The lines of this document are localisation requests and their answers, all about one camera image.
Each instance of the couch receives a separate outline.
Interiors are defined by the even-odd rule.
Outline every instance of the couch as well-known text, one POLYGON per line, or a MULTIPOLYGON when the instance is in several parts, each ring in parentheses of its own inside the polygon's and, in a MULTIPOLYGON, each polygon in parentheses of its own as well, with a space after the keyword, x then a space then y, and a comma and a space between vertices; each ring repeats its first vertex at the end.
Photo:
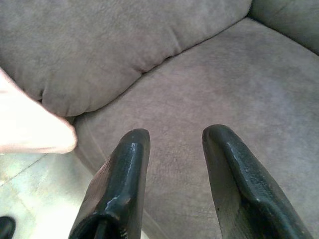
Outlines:
POLYGON ((0 66, 74 120, 94 174, 151 136, 145 209, 170 238, 221 238, 202 130, 230 126, 319 237, 317 0, 2 0, 0 66))

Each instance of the couch armrest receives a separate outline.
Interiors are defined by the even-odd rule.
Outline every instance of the couch armrest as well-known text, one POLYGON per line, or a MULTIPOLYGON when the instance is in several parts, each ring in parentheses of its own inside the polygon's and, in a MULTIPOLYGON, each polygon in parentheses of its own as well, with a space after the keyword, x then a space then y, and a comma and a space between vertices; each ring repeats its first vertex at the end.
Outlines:
POLYGON ((253 0, 248 15, 319 55, 318 0, 253 0))

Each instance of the back cushion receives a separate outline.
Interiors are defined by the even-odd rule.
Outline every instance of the back cushion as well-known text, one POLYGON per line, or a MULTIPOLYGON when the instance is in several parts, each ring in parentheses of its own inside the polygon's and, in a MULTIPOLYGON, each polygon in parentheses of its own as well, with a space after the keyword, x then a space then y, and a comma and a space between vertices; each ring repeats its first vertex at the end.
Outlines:
POLYGON ((0 66, 60 116, 94 111, 251 0, 1 0, 0 66))

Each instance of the gray upholstery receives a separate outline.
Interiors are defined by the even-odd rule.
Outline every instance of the gray upholstery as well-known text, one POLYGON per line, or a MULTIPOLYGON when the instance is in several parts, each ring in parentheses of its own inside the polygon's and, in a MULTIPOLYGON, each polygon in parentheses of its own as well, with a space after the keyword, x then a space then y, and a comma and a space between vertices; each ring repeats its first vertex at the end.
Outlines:
POLYGON ((143 75, 77 118, 77 153, 96 172, 133 128, 150 131, 145 209, 172 239, 221 238, 202 130, 230 126, 319 237, 319 57, 246 18, 143 75))
POLYGON ((96 110, 141 73, 242 19, 251 0, 1 0, 0 65, 60 116, 96 110))
POLYGON ((249 15, 319 55, 318 0, 253 0, 249 15))

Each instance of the tile floor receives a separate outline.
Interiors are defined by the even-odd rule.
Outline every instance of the tile floor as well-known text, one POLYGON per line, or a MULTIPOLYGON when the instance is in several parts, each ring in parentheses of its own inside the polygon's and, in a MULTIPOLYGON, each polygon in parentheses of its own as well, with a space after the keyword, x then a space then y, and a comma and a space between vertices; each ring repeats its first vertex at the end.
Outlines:
POLYGON ((14 239, 66 239, 92 178, 74 153, 0 155, 0 216, 14 239))

